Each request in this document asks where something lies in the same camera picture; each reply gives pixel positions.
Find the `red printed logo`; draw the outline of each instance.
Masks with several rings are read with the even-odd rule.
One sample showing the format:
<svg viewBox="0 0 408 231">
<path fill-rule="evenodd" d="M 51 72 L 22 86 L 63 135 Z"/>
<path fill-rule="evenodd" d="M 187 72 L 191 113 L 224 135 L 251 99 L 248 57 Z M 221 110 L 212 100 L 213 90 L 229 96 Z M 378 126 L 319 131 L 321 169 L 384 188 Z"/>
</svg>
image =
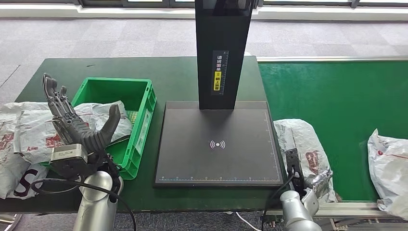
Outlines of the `red printed logo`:
<svg viewBox="0 0 408 231">
<path fill-rule="evenodd" d="M 61 138 L 56 134 L 53 137 L 45 138 L 45 146 L 47 148 L 55 148 L 59 146 L 63 146 L 64 144 L 61 141 Z"/>
<path fill-rule="evenodd" d="M 14 134 L 5 134 L 0 141 L 0 150 L 6 149 L 6 146 L 9 142 L 14 139 Z"/>
<path fill-rule="evenodd" d="M 378 155 L 384 155 L 383 152 L 381 152 L 380 150 L 377 151 Z M 384 156 L 395 156 L 395 157 L 399 157 L 399 158 L 403 158 L 403 159 L 408 159 L 407 156 L 400 156 L 400 155 L 394 155 L 394 154 L 388 154 L 388 155 L 384 155 Z"/>
<path fill-rule="evenodd" d="M 310 153 L 306 153 L 306 159 L 307 159 L 307 162 L 309 163 L 309 169 L 316 175 L 319 173 L 318 152 L 319 152 L 318 150 L 314 150 Z"/>
<path fill-rule="evenodd" d="M 33 151 L 33 150 L 38 150 L 38 147 L 28 147 L 27 148 L 27 152 L 29 152 L 29 151 Z"/>
</svg>

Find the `metal bracket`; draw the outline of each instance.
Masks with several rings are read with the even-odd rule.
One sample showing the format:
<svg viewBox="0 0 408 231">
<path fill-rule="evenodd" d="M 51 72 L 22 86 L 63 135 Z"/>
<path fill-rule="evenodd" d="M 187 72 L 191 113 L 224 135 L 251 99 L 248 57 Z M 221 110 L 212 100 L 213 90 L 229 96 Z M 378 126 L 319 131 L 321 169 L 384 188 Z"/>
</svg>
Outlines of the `metal bracket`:
<svg viewBox="0 0 408 231">
<path fill-rule="evenodd" d="M 285 151 L 286 155 L 286 170 L 288 171 L 288 176 L 294 175 L 292 179 L 292 184 L 296 192 L 299 193 L 300 197 L 306 195 L 305 191 L 305 178 L 303 176 L 302 167 L 300 166 L 299 154 L 297 149 L 290 149 Z"/>
<path fill-rule="evenodd" d="M 319 210 L 319 201 L 318 198 L 315 195 L 315 191 L 307 188 L 306 190 L 306 195 L 302 198 L 302 203 L 305 206 L 306 210 L 309 212 L 309 214 L 313 217 L 316 215 L 316 213 Z"/>
</svg>

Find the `robot finger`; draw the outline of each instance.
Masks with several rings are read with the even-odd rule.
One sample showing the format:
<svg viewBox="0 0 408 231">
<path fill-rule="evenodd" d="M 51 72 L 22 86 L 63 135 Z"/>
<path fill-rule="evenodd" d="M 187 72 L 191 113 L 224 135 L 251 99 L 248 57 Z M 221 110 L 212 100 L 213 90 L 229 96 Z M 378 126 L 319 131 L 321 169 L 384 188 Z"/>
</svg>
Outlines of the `robot finger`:
<svg viewBox="0 0 408 231">
<path fill-rule="evenodd" d="M 74 108 L 72 107 L 72 104 L 71 104 L 71 102 L 69 101 L 68 97 L 66 96 L 66 90 L 67 90 L 67 89 L 66 89 L 65 86 L 62 86 L 62 87 L 61 87 L 60 100 L 61 100 L 61 102 L 63 103 L 65 110 L 68 111 L 69 113 L 71 113 L 72 116 L 75 116 L 75 117 L 76 117 L 77 114 L 76 114 Z"/>
<path fill-rule="evenodd" d="M 67 112 L 60 101 L 59 93 L 56 91 L 57 81 L 45 73 L 43 75 L 42 85 L 51 113 L 57 118 L 64 117 Z"/>
<path fill-rule="evenodd" d="M 83 136 L 83 143 L 89 152 L 98 152 L 106 148 L 112 139 L 120 120 L 120 111 L 117 104 L 109 108 L 109 118 L 101 130 Z"/>
</svg>

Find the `floor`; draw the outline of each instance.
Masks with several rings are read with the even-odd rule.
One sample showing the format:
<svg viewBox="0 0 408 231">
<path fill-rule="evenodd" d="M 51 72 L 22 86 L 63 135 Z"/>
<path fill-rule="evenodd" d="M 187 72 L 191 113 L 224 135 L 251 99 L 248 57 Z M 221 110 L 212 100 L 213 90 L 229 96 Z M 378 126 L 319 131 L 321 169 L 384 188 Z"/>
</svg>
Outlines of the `floor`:
<svg viewBox="0 0 408 231">
<path fill-rule="evenodd" d="M 252 21 L 256 56 L 408 55 L 408 25 Z M 0 19 L 0 105 L 13 102 L 45 58 L 194 56 L 193 20 Z M 243 213 L 260 227 L 256 213 Z M 72 230 L 75 214 L 24 215 L 17 231 Z M 252 230 L 233 214 L 137 215 L 139 230 Z M 130 231 L 126 214 L 115 231 Z"/>
</svg>

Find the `black vertical pillar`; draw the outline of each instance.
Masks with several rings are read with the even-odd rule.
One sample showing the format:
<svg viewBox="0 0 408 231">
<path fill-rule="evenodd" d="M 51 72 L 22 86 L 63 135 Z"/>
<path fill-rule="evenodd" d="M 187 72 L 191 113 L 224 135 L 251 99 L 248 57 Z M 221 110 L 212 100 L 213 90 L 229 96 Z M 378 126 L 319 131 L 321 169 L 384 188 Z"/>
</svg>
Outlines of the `black vertical pillar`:
<svg viewBox="0 0 408 231">
<path fill-rule="evenodd" d="M 195 0 L 200 109 L 234 109 L 254 0 Z"/>
</svg>

